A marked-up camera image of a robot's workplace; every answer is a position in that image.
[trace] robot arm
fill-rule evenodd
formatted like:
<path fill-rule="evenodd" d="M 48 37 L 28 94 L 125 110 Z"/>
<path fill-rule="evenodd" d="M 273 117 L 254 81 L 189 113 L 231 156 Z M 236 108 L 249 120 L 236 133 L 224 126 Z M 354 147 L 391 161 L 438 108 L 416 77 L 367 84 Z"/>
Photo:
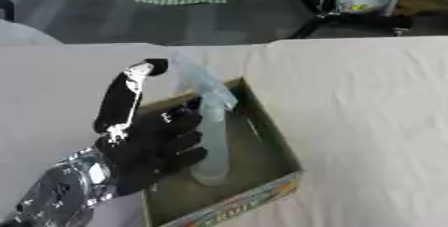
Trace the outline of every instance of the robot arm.
<path fill-rule="evenodd" d="M 148 59 L 120 73 L 106 92 L 93 146 L 56 163 L 19 201 L 0 227 L 81 227 L 99 203 L 138 192 L 160 178 L 205 158 L 195 131 L 197 103 L 143 117 L 134 123 L 143 82 L 168 62 Z"/>

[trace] cardboard box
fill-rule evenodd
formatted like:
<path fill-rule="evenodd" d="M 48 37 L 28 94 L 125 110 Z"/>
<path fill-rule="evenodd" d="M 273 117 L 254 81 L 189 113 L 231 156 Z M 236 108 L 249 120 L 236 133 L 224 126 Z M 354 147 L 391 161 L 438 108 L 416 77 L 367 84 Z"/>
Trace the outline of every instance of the cardboard box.
<path fill-rule="evenodd" d="M 198 184 L 188 169 L 143 193 L 146 226 L 212 226 L 296 190 L 302 169 L 278 128 L 243 79 L 227 83 L 238 99 L 227 114 L 230 172 L 220 186 Z M 184 95 L 144 107 L 169 108 Z"/>

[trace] plastic bottle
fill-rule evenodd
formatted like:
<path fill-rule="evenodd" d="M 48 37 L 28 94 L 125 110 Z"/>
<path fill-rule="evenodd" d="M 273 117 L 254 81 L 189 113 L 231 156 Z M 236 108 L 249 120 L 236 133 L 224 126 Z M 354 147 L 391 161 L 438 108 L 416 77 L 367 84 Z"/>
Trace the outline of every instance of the plastic bottle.
<path fill-rule="evenodd" d="M 237 99 L 203 68 L 178 54 L 170 59 L 179 70 L 182 89 L 191 88 L 202 98 L 199 106 L 202 122 L 198 130 L 202 132 L 200 146 L 208 150 L 208 155 L 191 168 L 191 174 L 203 185 L 219 185 L 229 171 L 225 112 L 233 109 Z"/>

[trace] white cloth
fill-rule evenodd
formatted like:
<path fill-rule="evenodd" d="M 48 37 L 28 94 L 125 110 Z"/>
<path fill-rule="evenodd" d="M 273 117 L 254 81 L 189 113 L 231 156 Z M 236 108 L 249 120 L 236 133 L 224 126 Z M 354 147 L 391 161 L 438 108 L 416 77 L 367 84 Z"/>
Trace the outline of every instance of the white cloth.
<path fill-rule="evenodd" d="M 58 44 L 61 42 L 41 31 L 0 19 L 0 46 Z"/>
<path fill-rule="evenodd" d="M 280 41 L 172 48 L 222 80 L 244 76 L 304 168 L 293 196 L 220 226 L 445 227 L 448 37 Z M 49 164 L 92 144 L 105 88 L 150 45 L 1 48 L 0 213 Z M 144 102 L 173 95 L 150 80 Z M 141 226 L 139 196 L 91 226 Z"/>

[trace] gray floor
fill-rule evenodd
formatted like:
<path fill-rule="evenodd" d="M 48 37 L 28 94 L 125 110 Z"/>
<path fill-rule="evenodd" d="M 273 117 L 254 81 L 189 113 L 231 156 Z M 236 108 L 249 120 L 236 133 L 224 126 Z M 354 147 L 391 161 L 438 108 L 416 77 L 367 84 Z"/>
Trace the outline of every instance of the gray floor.
<path fill-rule="evenodd" d="M 310 17 L 298 0 L 231 0 L 227 4 L 155 6 L 134 0 L 13 0 L 17 22 L 64 43 L 149 42 L 163 45 L 266 43 Z M 444 35 L 440 18 L 416 19 L 410 35 Z M 386 36 L 355 29 L 322 29 L 314 38 Z"/>

